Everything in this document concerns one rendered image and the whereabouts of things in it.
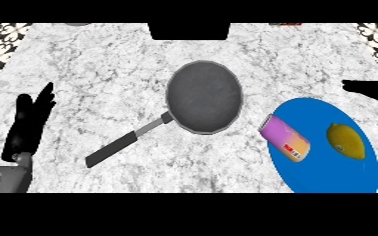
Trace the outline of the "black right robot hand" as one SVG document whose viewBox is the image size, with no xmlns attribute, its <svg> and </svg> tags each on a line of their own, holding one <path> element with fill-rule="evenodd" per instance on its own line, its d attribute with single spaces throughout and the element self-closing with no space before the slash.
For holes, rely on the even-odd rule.
<svg viewBox="0 0 378 236">
<path fill-rule="evenodd" d="M 343 89 L 378 100 L 378 81 L 343 80 Z"/>
</svg>

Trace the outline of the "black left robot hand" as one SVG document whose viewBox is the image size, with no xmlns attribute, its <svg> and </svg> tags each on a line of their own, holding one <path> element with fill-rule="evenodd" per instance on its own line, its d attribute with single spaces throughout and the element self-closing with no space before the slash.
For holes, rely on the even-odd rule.
<svg viewBox="0 0 378 236">
<path fill-rule="evenodd" d="M 53 83 L 49 82 L 37 99 L 28 94 L 16 98 L 15 122 L 7 132 L 1 159 L 15 162 L 22 152 L 35 154 L 44 125 L 56 102 L 53 101 Z"/>
</svg>

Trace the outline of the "yellow lemon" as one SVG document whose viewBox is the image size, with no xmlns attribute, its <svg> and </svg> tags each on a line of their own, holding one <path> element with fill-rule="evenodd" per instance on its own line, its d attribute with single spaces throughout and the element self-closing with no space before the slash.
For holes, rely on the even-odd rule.
<svg viewBox="0 0 378 236">
<path fill-rule="evenodd" d="M 362 137 L 348 125 L 332 123 L 326 130 L 326 138 L 340 154 L 359 160 L 365 158 Z"/>
</svg>

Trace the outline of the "blue plate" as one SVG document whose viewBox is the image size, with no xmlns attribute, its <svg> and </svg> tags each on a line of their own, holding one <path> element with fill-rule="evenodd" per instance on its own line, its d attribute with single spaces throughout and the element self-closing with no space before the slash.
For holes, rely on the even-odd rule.
<svg viewBox="0 0 378 236">
<path fill-rule="evenodd" d="M 369 139 L 351 117 L 328 102 L 314 98 L 294 98 L 283 102 L 273 114 L 310 142 L 310 151 L 294 162 L 267 144 L 276 171 L 294 192 L 376 193 L 378 160 Z M 345 124 L 357 132 L 365 145 L 365 158 L 341 155 L 326 139 L 331 124 Z"/>
</svg>

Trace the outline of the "grey frying pan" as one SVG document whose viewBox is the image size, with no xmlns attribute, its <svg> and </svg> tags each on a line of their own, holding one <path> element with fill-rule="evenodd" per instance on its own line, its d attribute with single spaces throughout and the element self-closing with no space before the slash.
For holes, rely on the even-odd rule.
<svg viewBox="0 0 378 236">
<path fill-rule="evenodd" d="M 89 168 L 131 145 L 146 132 L 171 121 L 198 135 L 213 135 L 226 130 L 242 109 L 242 87 L 236 75 L 213 61 L 190 62 L 168 81 L 165 103 L 167 112 L 159 118 L 86 157 Z"/>
</svg>

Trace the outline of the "purple and orange can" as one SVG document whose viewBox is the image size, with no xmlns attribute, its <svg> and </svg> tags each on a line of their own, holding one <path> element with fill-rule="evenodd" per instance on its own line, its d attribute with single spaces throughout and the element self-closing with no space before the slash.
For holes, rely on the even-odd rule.
<svg viewBox="0 0 378 236">
<path fill-rule="evenodd" d="M 276 115 L 267 115 L 258 132 L 286 158 L 301 162 L 310 151 L 310 142 Z"/>
</svg>

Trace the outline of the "black appliance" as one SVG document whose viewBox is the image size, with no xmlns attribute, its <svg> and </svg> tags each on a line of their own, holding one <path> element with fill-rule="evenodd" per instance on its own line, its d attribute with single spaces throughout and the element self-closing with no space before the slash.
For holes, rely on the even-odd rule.
<svg viewBox="0 0 378 236">
<path fill-rule="evenodd" d="M 226 40 L 229 23 L 149 23 L 154 40 Z"/>
</svg>

